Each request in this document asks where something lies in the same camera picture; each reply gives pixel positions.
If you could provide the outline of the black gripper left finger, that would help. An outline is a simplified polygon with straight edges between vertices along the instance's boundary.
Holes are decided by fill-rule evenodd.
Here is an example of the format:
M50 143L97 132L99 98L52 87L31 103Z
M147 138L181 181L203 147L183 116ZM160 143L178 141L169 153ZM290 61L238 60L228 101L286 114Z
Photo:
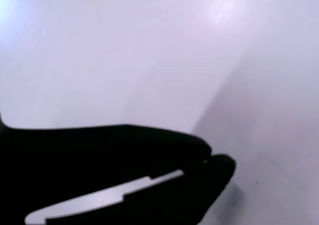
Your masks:
M135 125L17 129L0 125L0 222L202 163L210 146L193 135Z

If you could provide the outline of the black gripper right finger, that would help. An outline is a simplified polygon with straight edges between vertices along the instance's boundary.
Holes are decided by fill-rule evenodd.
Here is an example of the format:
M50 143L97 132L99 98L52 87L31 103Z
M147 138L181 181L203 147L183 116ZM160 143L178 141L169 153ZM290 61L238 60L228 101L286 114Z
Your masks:
M183 176L127 194L121 203L55 219L48 225L196 225L236 169L226 154L211 156Z

